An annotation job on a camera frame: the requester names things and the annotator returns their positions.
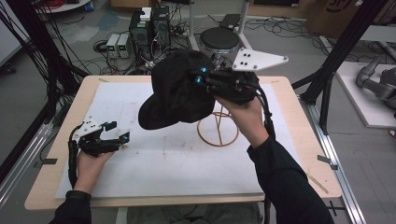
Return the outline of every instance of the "gray floor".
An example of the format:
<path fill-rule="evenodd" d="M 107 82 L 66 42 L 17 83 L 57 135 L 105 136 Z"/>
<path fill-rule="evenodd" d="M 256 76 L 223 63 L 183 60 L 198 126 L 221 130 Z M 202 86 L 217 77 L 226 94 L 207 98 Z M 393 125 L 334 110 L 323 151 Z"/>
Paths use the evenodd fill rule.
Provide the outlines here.
<path fill-rule="evenodd" d="M 76 42 L 70 47 L 76 52 L 81 60 L 91 60 L 101 57 L 92 50 L 92 45 L 98 40 L 106 39 L 111 32 L 123 32 L 128 30 L 129 21 L 124 19 L 129 13 L 113 13 L 107 6 L 87 13 L 82 10 L 60 13 L 56 15 L 57 21 L 77 21 L 79 27 L 100 27 L 98 33 L 88 42 Z M 197 19 L 195 25 L 200 26 L 208 17 Z M 282 35 L 294 35 L 283 31 Z M 269 53 L 287 55 L 290 61 L 287 64 L 273 67 L 259 73 L 260 76 L 285 76 L 290 82 L 295 82 L 306 77 L 319 69 L 326 60 L 326 55 L 321 49 L 314 47 L 313 41 L 305 37 L 279 37 L 271 32 L 258 29 L 245 31 L 247 40 L 255 50 Z M 370 55 L 376 53 L 360 43 L 353 51 L 354 55 Z M 17 73 L 8 74 L 1 70 L 0 74 L 0 120 L 3 121 L 0 131 L 1 153 L 0 161 L 3 161 L 8 152 L 15 146 L 27 127 L 46 103 L 46 85 L 38 74 L 28 56 L 19 52 L 11 62 L 17 69 Z M 125 66 L 129 61 L 120 60 L 119 64 Z M 100 67 L 106 65 L 97 61 L 88 68 L 94 74 L 99 74 Z M 297 93 L 304 91 L 306 87 L 296 90 Z M 348 181 L 355 193 L 367 223 L 392 223 L 396 220 L 396 140 L 390 138 L 386 129 L 366 128 L 361 121 L 356 109 L 347 97 L 337 78 L 333 80 L 332 98 L 329 111 L 328 131 L 332 143 L 341 160 Z M 44 156 L 49 147 L 44 149 Z M 24 201 L 32 187 L 39 168 L 35 168 L 33 162 L 30 169 L 22 177 L 18 186 L 7 199 L 6 204 L 0 210 L 1 223 L 46 223 L 53 216 L 53 211 L 27 211 L 24 209 Z M 334 200 L 334 205 L 343 206 L 339 200 Z M 92 209 L 93 223 L 114 223 L 117 210 Z M 337 211 L 334 216 L 336 223 L 348 223 L 347 213 Z"/>

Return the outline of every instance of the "hand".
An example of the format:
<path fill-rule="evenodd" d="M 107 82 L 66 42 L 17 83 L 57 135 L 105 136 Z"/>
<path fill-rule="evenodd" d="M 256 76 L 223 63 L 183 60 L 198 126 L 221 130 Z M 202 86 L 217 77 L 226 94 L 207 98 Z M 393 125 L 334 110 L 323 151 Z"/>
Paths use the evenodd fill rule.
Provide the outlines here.
<path fill-rule="evenodd" d="M 233 122 L 254 148 L 267 140 L 269 135 L 262 124 L 262 105 L 257 97 L 245 105 L 237 105 L 218 96 L 215 98 L 231 113 Z"/>
<path fill-rule="evenodd" d="M 98 157 L 93 157 L 81 150 L 78 154 L 78 180 L 74 190 L 91 194 L 105 163 L 113 154 L 114 152 L 108 152 Z"/>

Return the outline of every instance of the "cap brim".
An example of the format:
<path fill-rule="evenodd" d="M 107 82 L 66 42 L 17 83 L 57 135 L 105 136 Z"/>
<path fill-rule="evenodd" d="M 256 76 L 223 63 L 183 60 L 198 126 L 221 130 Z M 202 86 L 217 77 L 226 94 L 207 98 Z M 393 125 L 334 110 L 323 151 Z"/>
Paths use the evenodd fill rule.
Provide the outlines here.
<path fill-rule="evenodd" d="M 167 116 L 166 109 L 160 105 L 154 94 L 142 104 L 138 115 L 140 127 L 146 130 L 156 130 L 178 123 L 178 119 Z"/>

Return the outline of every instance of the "person's right hand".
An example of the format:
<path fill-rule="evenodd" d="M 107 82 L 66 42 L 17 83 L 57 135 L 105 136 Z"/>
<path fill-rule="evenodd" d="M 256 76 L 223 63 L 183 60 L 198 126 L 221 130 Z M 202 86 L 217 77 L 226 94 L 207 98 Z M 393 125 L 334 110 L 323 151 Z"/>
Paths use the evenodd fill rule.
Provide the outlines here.
<path fill-rule="evenodd" d="M 257 97 L 245 105 L 237 105 L 218 96 L 215 99 L 231 113 L 233 122 L 254 148 L 267 140 L 269 135 L 262 123 L 262 105 Z"/>

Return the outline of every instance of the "white board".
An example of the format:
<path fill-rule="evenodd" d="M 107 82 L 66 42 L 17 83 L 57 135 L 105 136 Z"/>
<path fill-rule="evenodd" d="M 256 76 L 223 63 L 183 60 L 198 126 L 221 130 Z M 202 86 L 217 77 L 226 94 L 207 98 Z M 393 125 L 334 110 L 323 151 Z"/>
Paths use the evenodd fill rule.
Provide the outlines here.
<path fill-rule="evenodd" d="M 345 62 L 337 71 L 338 77 L 366 127 L 394 128 L 396 127 L 396 119 L 393 116 L 396 111 L 390 109 L 383 101 L 376 98 L 372 91 L 356 85 L 356 77 L 366 65 L 367 63 Z M 393 67 L 394 65 L 379 64 L 371 80 L 379 82 L 382 71 Z"/>
<path fill-rule="evenodd" d="M 276 138 L 297 161 L 285 120 L 270 85 L 267 94 Z M 114 139 L 131 132 L 131 141 L 106 163 L 93 197 L 149 197 L 177 195 L 244 194 L 262 192 L 253 162 L 246 152 L 249 143 L 240 134 L 227 147 L 212 147 L 201 140 L 197 122 L 178 123 L 155 131 L 143 130 L 137 121 L 140 106 L 152 94 L 149 83 L 102 83 L 86 115 L 99 123 L 117 121 L 118 127 L 103 132 L 102 139 Z M 221 133 L 227 137 L 235 127 L 222 119 Z M 202 127 L 203 133 L 217 136 L 217 130 Z M 67 164 L 56 198 L 71 189 Z"/>

